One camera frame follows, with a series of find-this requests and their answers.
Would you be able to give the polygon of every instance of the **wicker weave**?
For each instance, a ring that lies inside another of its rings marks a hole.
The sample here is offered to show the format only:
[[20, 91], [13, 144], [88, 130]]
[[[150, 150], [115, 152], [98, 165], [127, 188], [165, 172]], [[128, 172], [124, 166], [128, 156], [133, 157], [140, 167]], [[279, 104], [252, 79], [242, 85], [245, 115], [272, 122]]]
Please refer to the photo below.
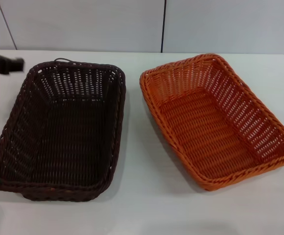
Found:
[[215, 54], [140, 78], [164, 137], [195, 181], [216, 190], [284, 165], [284, 126]]
[[125, 91], [116, 66], [33, 67], [0, 137], [0, 190], [38, 201], [99, 196], [118, 160]]

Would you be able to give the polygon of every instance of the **basket rim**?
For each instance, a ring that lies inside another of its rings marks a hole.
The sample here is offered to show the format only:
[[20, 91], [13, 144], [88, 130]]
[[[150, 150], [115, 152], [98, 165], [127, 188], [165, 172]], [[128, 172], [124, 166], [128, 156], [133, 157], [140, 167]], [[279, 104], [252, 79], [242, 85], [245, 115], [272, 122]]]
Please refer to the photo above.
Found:
[[228, 176], [220, 177], [220, 178], [208, 178], [193, 165], [192, 162], [188, 161], [186, 157], [186, 152], [183, 149], [182, 145], [178, 142], [178, 140], [174, 137], [172, 130], [168, 125], [165, 125], [166, 122], [164, 117], [162, 116], [159, 107], [156, 105], [153, 97], [151, 96], [149, 85], [146, 80], [154, 75], [161, 74], [163, 72], [175, 70], [178, 68], [185, 67], [187, 65], [193, 64], [195, 62], [201, 60], [215, 60], [217, 61], [224, 71], [232, 78], [232, 80], [242, 88], [243, 93], [245, 93], [258, 108], [265, 114], [265, 116], [273, 123], [275, 127], [277, 127], [280, 132], [284, 135], [284, 126], [277, 120], [277, 118], [268, 110], [268, 108], [255, 96], [255, 94], [250, 90], [250, 88], [239, 78], [239, 76], [234, 72], [228, 62], [222, 58], [220, 55], [214, 53], [208, 54], [200, 54], [192, 58], [167, 63], [161, 66], [157, 66], [154, 69], [147, 70], [143, 72], [140, 76], [140, 87], [142, 90], [142, 94], [144, 99], [149, 107], [149, 110], [154, 117], [156, 123], [159, 125], [161, 132], [163, 133], [165, 139], [168, 141], [169, 145], [173, 148], [178, 158], [182, 161], [183, 165], [186, 167], [188, 172], [198, 181], [202, 182], [204, 185], [208, 187], [214, 187], [215, 185], [227, 185], [237, 183], [243, 179], [245, 179], [246, 175], [249, 174], [260, 174], [269, 170], [276, 169], [282, 165], [284, 165], [284, 156], [278, 157], [270, 162], [262, 163], [255, 167], [251, 167], [248, 169], [244, 169], [241, 171], [237, 171], [235, 173], [231, 173]]
[[[86, 62], [75, 62], [75, 61], [71, 61], [71, 62], [63, 62], [63, 61], [48, 61], [48, 62], [42, 62], [39, 63], [37, 65], [35, 65], [34, 67], [32, 67], [26, 78], [24, 79], [23, 85], [19, 91], [19, 94], [17, 95], [17, 98], [15, 100], [14, 106], [11, 110], [10, 116], [3, 128], [2, 134], [0, 136], [0, 150], [1, 150], [1, 145], [3, 142], [8, 142], [9, 141], [9, 136], [7, 136], [6, 133], [8, 133], [9, 130], [12, 130], [14, 128], [14, 126], [17, 124], [18, 121], [18, 116], [20, 115], [20, 112], [18, 112], [17, 110], [21, 110], [23, 105], [24, 105], [24, 101], [25, 101], [25, 91], [23, 91], [23, 86], [25, 85], [25, 83], [29, 83], [28, 88], [26, 89], [26, 91], [30, 91], [33, 81], [28, 81], [28, 75], [30, 73], [35, 73], [38, 74], [38, 71], [40, 69], [49, 67], [49, 66], [54, 66], [54, 65], [64, 65], [67, 68], [81, 68], [81, 69], [106, 69], [106, 70], [112, 70], [115, 74], [117, 74], [118, 79], [119, 79], [119, 85], [121, 87], [120, 89], [120, 93], [119, 93], [119, 110], [118, 110], [118, 115], [117, 115], [117, 119], [115, 119], [115, 123], [116, 124], [116, 128], [115, 128], [115, 133], [116, 133], [116, 138], [115, 138], [115, 145], [117, 144], [117, 142], [120, 142], [120, 136], [119, 138], [117, 135], [117, 132], [121, 131], [121, 124], [122, 124], [122, 114], [123, 113], [123, 108], [124, 108], [124, 102], [125, 102], [125, 93], [126, 93], [126, 85], [125, 85], [125, 74], [124, 72], [117, 66], [115, 65], [109, 65], [109, 64], [95, 64], [95, 63], [86, 63]], [[15, 113], [17, 114], [16, 117], [14, 118], [14, 122], [11, 123], [11, 117], [15, 116]], [[10, 191], [10, 192], [41, 192], [42, 190], [55, 190], [56, 192], [60, 192], [60, 191], [71, 191], [71, 193], [76, 194], [78, 192], [86, 192], [86, 191], [91, 191], [91, 193], [93, 194], [100, 194], [102, 193], [104, 190], [106, 190], [106, 188], [110, 185], [106, 184], [106, 182], [108, 182], [109, 178], [113, 178], [113, 174], [115, 172], [116, 169], [116, 165], [117, 165], [117, 161], [118, 161], [118, 156], [114, 156], [112, 159], [112, 162], [116, 162], [115, 163], [115, 167], [113, 167], [113, 169], [108, 170], [107, 173], [104, 174], [103, 178], [100, 179], [99, 182], [89, 185], [89, 186], [72, 186], [72, 185], [67, 185], [67, 184], [48, 184], [48, 183], [34, 183], [34, 182], [25, 182], [25, 181], [9, 181], [6, 179], [2, 179], [0, 177], [0, 190], [3, 191]]]

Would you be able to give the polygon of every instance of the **dark brown basket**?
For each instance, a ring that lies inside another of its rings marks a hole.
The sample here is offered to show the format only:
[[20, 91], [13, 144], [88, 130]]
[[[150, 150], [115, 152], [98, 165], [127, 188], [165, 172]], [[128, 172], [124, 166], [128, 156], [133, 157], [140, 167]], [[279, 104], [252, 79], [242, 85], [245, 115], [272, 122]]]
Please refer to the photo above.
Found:
[[113, 65], [33, 67], [0, 137], [0, 190], [34, 201], [89, 201], [115, 172], [124, 73]]

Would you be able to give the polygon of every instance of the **table surface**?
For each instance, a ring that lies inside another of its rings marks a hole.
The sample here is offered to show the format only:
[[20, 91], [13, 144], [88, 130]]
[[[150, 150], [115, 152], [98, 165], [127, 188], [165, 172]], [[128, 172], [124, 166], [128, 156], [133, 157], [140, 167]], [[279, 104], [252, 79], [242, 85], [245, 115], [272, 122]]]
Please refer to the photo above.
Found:
[[[0, 134], [34, 65], [64, 57], [113, 64], [126, 75], [118, 165], [110, 187], [85, 203], [31, 202], [0, 191], [0, 235], [284, 235], [284, 167], [207, 192], [187, 174], [144, 102], [140, 74], [196, 54], [0, 50], [25, 73], [0, 75]], [[284, 55], [221, 54], [284, 124]]]

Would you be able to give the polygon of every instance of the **woven basket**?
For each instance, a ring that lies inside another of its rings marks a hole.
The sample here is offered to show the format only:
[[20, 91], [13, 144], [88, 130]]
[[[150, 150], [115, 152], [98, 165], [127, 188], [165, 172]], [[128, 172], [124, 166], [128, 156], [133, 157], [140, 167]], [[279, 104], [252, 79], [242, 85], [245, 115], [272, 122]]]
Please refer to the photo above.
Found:
[[115, 172], [124, 73], [112, 65], [33, 67], [0, 137], [0, 190], [34, 201], [89, 201]]
[[284, 165], [284, 126], [215, 54], [140, 78], [164, 137], [195, 181], [216, 190]]

